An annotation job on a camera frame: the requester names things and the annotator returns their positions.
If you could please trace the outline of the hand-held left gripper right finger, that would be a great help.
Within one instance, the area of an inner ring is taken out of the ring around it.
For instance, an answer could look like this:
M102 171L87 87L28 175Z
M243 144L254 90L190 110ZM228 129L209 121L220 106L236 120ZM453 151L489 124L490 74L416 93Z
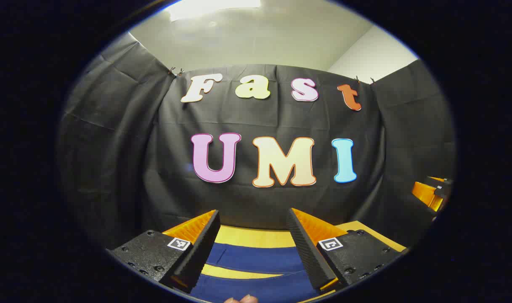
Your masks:
M365 229L343 230L290 208L287 225L312 287L336 291L382 271L404 254Z

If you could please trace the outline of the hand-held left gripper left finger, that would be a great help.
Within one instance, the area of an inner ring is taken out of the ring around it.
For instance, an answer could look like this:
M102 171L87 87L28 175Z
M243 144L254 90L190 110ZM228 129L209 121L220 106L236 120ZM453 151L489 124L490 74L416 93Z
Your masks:
M148 279L190 293L220 226L219 211L211 210L164 232L147 230L108 253Z

